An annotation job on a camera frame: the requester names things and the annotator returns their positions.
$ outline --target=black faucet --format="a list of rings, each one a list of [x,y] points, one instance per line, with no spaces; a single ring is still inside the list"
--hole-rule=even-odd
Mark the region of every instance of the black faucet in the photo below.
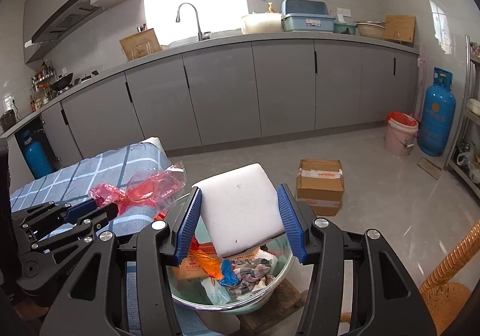
[[[182,3],[180,6],[178,6],[177,19],[175,20],[175,22],[180,22],[180,8],[181,8],[184,4],[189,4],[189,5],[190,5],[191,7],[193,7],[193,9],[195,10],[195,16],[197,17],[198,40],[199,40],[199,41],[202,41],[202,31],[200,30],[200,22],[198,21],[198,12],[197,12],[197,9],[195,8],[194,5],[192,5],[191,3],[188,3],[188,2],[184,2],[184,3]]]

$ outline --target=pink plastic bag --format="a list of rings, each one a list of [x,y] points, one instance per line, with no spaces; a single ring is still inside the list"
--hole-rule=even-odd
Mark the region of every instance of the pink plastic bag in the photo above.
[[[89,193],[98,207],[116,203],[119,216],[132,206],[151,206],[165,213],[182,196],[185,183],[185,168],[180,161],[165,171],[149,169],[134,173],[127,183],[126,191],[108,183],[100,183],[91,188]]]

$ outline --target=wicker chair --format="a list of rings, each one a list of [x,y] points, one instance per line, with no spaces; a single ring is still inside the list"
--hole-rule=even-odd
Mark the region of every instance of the wicker chair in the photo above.
[[[438,335],[452,323],[470,297],[470,291],[465,286],[448,281],[479,250],[480,220],[420,286],[420,294],[430,311]],[[350,313],[342,313],[340,321],[349,323]]]

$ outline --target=silver screw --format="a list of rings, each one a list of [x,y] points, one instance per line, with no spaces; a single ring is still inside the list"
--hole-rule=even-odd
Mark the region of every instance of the silver screw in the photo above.
[[[315,225],[318,227],[328,227],[328,221],[325,219],[316,219]]]
[[[152,229],[155,229],[155,230],[165,229],[166,226],[167,226],[167,223],[164,220],[158,220],[158,221],[152,222]]]
[[[113,233],[110,232],[109,230],[106,230],[105,232],[100,233],[100,240],[103,242],[107,242],[113,237]]]
[[[378,231],[375,230],[375,229],[370,229],[370,230],[367,232],[367,236],[370,237],[371,239],[377,240],[377,239],[380,238],[380,232],[378,232]]]

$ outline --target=gray floor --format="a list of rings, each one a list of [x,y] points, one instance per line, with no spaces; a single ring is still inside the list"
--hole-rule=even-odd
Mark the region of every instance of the gray floor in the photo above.
[[[337,159],[343,166],[343,207],[330,219],[341,229],[363,233],[378,229],[419,286],[445,254],[480,219],[478,201],[453,173],[435,180],[417,166],[425,156],[415,147],[406,159],[383,147],[384,128],[309,139],[181,156],[188,184],[251,163],[260,163],[274,186],[292,190],[300,159]],[[346,264],[344,310],[351,306],[351,266]],[[295,262],[288,279],[300,291],[308,288],[311,266]],[[480,278],[480,255],[454,281],[472,289]],[[228,334],[238,320],[225,314],[201,314],[207,325]],[[294,335],[301,311],[263,335]]]

